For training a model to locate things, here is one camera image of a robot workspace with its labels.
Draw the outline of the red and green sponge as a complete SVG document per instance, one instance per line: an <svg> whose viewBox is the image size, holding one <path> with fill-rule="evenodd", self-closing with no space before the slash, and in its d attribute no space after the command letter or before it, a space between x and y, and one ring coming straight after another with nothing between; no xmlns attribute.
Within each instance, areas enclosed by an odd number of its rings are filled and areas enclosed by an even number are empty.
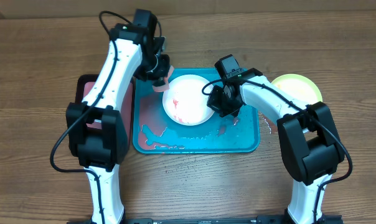
<svg viewBox="0 0 376 224"><path fill-rule="evenodd" d="M173 71L174 67L171 65L167 73L167 76L162 78L160 81L153 83L153 90L155 92L165 92L169 89L169 78L171 77Z"/></svg>

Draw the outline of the white plate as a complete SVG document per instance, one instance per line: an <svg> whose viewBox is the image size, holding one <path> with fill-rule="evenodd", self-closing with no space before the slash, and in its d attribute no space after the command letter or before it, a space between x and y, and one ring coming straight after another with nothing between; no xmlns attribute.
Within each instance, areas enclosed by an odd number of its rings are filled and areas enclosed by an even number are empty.
<svg viewBox="0 0 376 224"><path fill-rule="evenodd" d="M209 96L202 93L208 83L206 78L193 74L173 79L162 96L168 117L184 126L196 126L210 119L214 110L207 106Z"/></svg>

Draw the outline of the yellow-green plate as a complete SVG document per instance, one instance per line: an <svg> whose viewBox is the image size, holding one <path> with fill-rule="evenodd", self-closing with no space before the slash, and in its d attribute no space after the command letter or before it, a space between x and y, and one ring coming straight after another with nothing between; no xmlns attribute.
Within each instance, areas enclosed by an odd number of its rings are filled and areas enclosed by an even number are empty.
<svg viewBox="0 0 376 224"><path fill-rule="evenodd" d="M271 82L274 86L287 94L310 104L323 101L317 85L307 77L298 74L284 74Z"/></svg>

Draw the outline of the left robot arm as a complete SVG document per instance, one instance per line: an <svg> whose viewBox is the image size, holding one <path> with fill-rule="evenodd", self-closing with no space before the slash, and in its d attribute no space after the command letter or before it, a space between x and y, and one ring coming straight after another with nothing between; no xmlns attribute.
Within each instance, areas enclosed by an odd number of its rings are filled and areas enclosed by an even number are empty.
<svg viewBox="0 0 376 224"><path fill-rule="evenodd" d="M149 81L156 91L166 91L173 72L164 54L165 37L156 36L161 25L148 10L138 9L132 21L106 29L109 49L97 76L78 80L75 102L66 110L69 149L86 173L93 201L89 223L122 223L119 168L129 148L121 110L132 78Z"/></svg>

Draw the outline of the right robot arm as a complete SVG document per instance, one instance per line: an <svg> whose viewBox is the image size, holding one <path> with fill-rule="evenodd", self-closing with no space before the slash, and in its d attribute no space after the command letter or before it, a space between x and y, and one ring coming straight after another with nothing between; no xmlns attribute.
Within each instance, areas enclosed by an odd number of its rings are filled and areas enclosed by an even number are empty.
<svg viewBox="0 0 376 224"><path fill-rule="evenodd" d="M341 143L329 107L305 103L272 85L257 69L241 68L233 55L215 63L218 80L208 93L207 106L221 117L237 116L251 106L275 123L281 157L293 178L291 201L282 215L259 215L255 223L342 223L340 215L321 212L326 186L350 173L333 178L338 165L352 162Z"/></svg>

